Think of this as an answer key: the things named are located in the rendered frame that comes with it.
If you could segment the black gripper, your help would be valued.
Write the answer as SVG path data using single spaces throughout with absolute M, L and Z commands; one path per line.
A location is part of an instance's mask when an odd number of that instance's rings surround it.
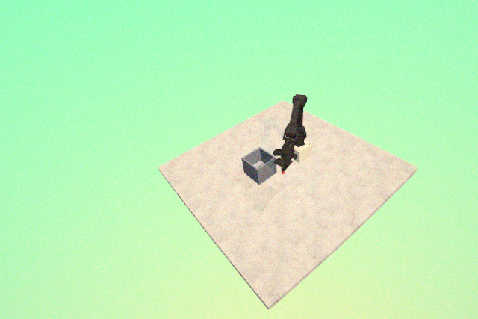
M 283 153 L 283 158 L 277 158 L 274 161 L 274 164 L 279 165 L 282 167 L 282 172 L 286 171 L 286 169 L 293 163 L 291 159 L 294 158 L 294 160 L 297 159 L 297 154 L 294 153 L 295 150 L 292 150 L 292 152 L 289 155 L 286 155 Z

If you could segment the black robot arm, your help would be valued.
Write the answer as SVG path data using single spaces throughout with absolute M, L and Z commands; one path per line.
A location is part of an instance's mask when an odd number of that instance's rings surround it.
M 287 124 L 282 140 L 285 140 L 285 144 L 281 149 L 275 149 L 273 151 L 274 156 L 281 156 L 283 153 L 289 155 L 294 150 L 295 145 L 297 147 L 304 146 L 304 139 L 306 138 L 305 127 L 302 124 L 303 119 L 303 107 L 307 103 L 308 97 L 306 95 L 296 94 L 292 97 L 292 114 L 291 120 Z M 286 135 L 286 137 L 285 137 Z

